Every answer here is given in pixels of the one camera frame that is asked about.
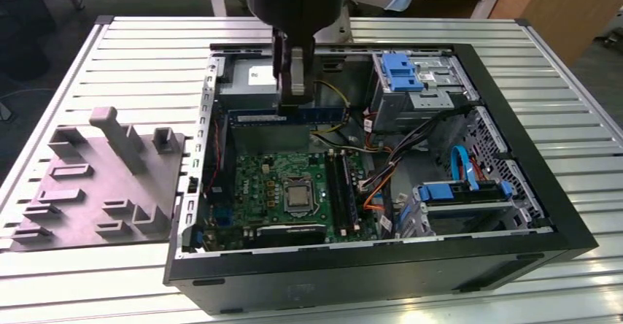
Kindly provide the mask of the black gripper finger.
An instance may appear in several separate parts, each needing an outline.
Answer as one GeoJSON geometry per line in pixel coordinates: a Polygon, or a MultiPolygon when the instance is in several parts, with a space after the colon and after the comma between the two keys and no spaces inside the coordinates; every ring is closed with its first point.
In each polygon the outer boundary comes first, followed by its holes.
{"type": "Polygon", "coordinates": [[[312,36],[296,36],[290,38],[290,106],[297,111],[313,100],[313,52],[314,39],[312,36]]]}
{"type": "Polygon", "coordinates": [[[277,80],[278,101],[276,105],[277,114],[288,113],[286,107],[292,106],[292,45],[286,35],[277,28],[272,29],[272,66],[273,77],[277,80]]]}

